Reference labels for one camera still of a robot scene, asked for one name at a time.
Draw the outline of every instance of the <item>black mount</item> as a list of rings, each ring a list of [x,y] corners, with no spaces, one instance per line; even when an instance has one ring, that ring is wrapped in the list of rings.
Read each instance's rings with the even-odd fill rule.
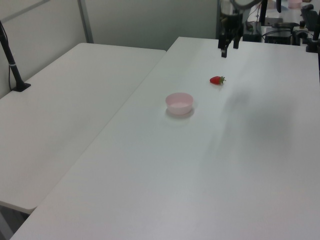
[[[4,29],[4,26],[2,25],[1,21],[0,21],[0,42],[3,48],[3,51],[5,53],[6,59],[9,62],[9,66],[11,68],[12,74],[14,76],[15,82],[16,82],[16,87],[14,87],[12,90],[16,91],[16,92],[22,92],[25,89],[27,89],[28,87],[31,86],[31,84],[29,83],[25,83],[24,81],[22,81],[20,73],[18,71],[15,59],[11,53],[10,47],[9,47],[9,42],[7,39],[7,35]]]

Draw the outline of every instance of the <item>black stand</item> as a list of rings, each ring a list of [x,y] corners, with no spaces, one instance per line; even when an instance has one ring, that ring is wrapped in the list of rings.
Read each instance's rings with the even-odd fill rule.
[[[319,48],[319,34],[320,34],[320,15],[318,15],[318,19],[316,21],[315,27],[314,27],[314,33],[313,37],[308,38],[308,45],[306,46],[305,50],[308,53],[318,53],[318,48]]]
[[[259,18],[259,22],[261,23],[261,26],[272,26],[276,23],[282,23],[284,21],[282,18],[266,17],[267,5],[268,5],[268,0],[262,0],[261,12],[260,12],[260,18]],[[276,9],[278,13],[281,13],[281,0],[276,1]]]
[[[2,45],[2,48],[4,50],[6,59],[9,62],[9,66],[11,68],[11,71],[13,73],[13,76],[15,78],[15,82],[16,82],[16,87],[14,87],[12,90],[13,91],[17,91],[17,92],[22,92],[23,90],[27,89],[28,87],[31,86],[31,84],[29,83],[25,83],[24,81],[22,81],[20,73],[18,71],[15,59],[11,53],[10,47],[9,47],[9,42],[4,30],[4,27],[0,21],[0,42]]]

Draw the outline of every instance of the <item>black cable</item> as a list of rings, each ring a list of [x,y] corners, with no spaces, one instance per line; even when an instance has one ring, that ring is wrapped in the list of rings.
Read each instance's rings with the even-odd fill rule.
[[[260,37],[262,37],[262,39],[265,41],[266,39],[264,38],[264,36],[262,36],[262,34],[258,31],[258,30],[256,30],[256,32],[260,35]]]
[[[1,28],[2,28],[2,30],[3,30],[3,32],[4,32],[4,35],[5,35],[5,38],[6,38],[6,42],[7,42],[7,43],[9,43],[9,40],[8,40],[8,36],[7,36],[6,30],[5,30],[4,26],[2,25],[1,21],[0,21],[0,25],[1,25]]]
[[[10,65],[9,65],[9,88],[10,88],[10,91],[12,91],[11,83],[10,83]]]
[[[291,32],[290,30],[275,30],[275,31],[269,31],[262,35],[262,37],[269,35],[269,34],[275,34],[275,33],[281,33],[281,32]]]
[[[255,10],[252,13],[249,14],[248,18],[246,19],[247,21],[248,21],[250,15],[253,14],[255,11],[257,11],[257,9],[260,7],[260,5],[261,5],[261,3],[255,8]]]
[[[9,40],[8,40],[8,36],[7,36],[6,30],[5,30],[5,28],[4,28],[4,26],[2,25],[1,22],[0,22],[0,25],[1,25],[1,28],[2,28],[2,30],[3,30],[3,32],[4,32],[4,35],[5,35],[5,38],[6,38],[6,42],[9,44]],[[10,73],[11,73],[11,71],[10,71],[10,65],[9,65],[9,77],[8,77],[8,82],[9,82],[10,91],[12,91],[11,82],[10,82]]]

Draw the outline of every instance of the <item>cable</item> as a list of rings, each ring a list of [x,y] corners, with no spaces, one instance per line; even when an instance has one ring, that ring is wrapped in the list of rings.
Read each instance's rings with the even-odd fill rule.
[[[5,38],[6,38],[6,42],[9,43],[9,40],[8,40],[8,36],[7,36],[7,33],[6,33],[6,30],[4,28],[4,26],[2,25],[2,22],[0,21],[0,26],[1,26],[1,29],[3,30],[4,32],[4,35],[5,35]]]
[[[258,22],[259,10],[260,10],[261,4],[262,4],[262,2],[259,4],[258,12],[256,14],[256,22]]]
[[[4,35],[5,35],[5,38],[6,38],[6,42],[9,44],[9,40],[8,40],[8,36],[7,36],[7,33],[6,33],[6,30],[4,28],[4,26],[2,25],[2,22],[0,21],[0,27],[1,29],[3,30],[4,32]],[[10,91],[12,91],[12,88],[11,88],[11,82],[10,82],[10,65],[9,65],[9,77],[8,77],[8,82],[9,82],[9,88],[10,88]]]
[[[281,32],[291,32],[290,30],[275,30],[275,31],[269,31],[262,35],[262,37],[269,35],[269,34],[275,34],[275,33],[281,33]]]
[[[264,36],[262,36],[262,34],[258,31],[258,30],[256,30],[256,32],[260,35],[260,37],[262,37],[262,39],[265,41],[266,39],[264,38]]]
[[[10,88],[10,91],[12,91],[11,83],[10,83],[10,65],[9,65],[9,88]]]
[[[250,15],[253,14],[255,11],[257,11],[257,9],[260,7],[260,5],[261,5],[261,3],[255,8],[255,10],[252,13],[249,14],[248,18],[246,19],[247,21],[248,21]]]

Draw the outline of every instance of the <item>table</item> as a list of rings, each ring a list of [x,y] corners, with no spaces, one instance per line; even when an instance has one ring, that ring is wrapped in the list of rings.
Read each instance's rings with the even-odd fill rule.
[[[81,43],[0,100],[0,205],[30,214],[165,51]]]
[[[12,240],[317,239],[319,124],[317,54],[180,37]]]

